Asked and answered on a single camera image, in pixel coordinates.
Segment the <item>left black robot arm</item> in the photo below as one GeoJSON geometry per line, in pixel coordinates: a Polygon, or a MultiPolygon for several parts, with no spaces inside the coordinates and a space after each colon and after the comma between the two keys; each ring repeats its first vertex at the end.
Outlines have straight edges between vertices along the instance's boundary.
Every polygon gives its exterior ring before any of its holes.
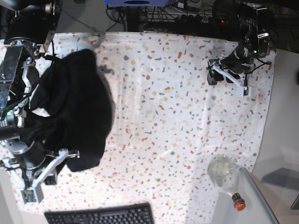
{"type": "Polygon", "coordinates": [[[255,60],[264,64],[262,59],[270,53],[270,34],[268,26],[268,0],[234,0],[230,23],[237,26],[238,46],[224,58],[210,59],[207,66],[209,85],[217,85],[226,80],[229,83],[249,86],[249,75],[255,60]]]}

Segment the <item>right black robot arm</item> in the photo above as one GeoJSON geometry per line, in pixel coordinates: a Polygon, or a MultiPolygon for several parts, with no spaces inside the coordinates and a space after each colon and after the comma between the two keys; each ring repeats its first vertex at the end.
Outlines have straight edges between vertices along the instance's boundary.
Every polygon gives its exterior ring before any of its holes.
{"type": "Polygon", "coordinates": [[[54,53],[53,38],[62,11],[60,0],[3,0],[0,5],[14,13],[4,46],[6,52],[0,65],[0,141],[14,156],[0,164],[9,171],[22,171],[25,189],[43,182],[58,162],[47,161],[56,153],[49,152],[41,137],[52,128],[49,118],[33,113],[30,97],[40,81],[36,61],[51,62],[50,70],[60,63],[54,53]]]}

